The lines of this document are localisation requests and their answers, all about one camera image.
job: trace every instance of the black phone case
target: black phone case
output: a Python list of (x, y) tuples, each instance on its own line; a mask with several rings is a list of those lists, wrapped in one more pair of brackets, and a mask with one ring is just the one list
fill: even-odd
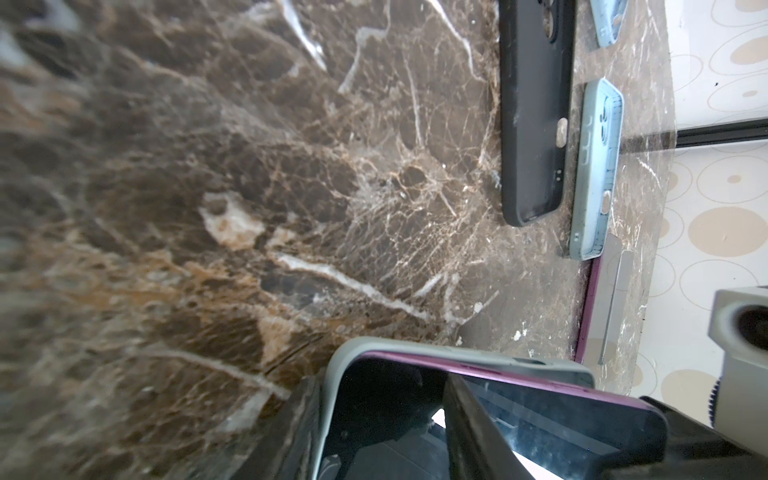
[(575, 24), (573, 0), (499, 2), (502, 211), (516, 227), (562, 201), (565, 147), (556, 137), (571, 103)]

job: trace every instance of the brown marble surface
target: brown marble surface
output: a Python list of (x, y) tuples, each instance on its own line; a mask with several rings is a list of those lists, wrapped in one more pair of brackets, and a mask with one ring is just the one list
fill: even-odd
[[(0, 7), (0, 475), (226, 478), (346, 339), (574, 351), (584, 83), (674, 130), (661, 0), (598, 49), (578, 1), (561, 209), (500, 213), (488, 0), (12, 0)], [(602, 388), (628, 392), (669, 152), (622, 154), (637, 271)]]

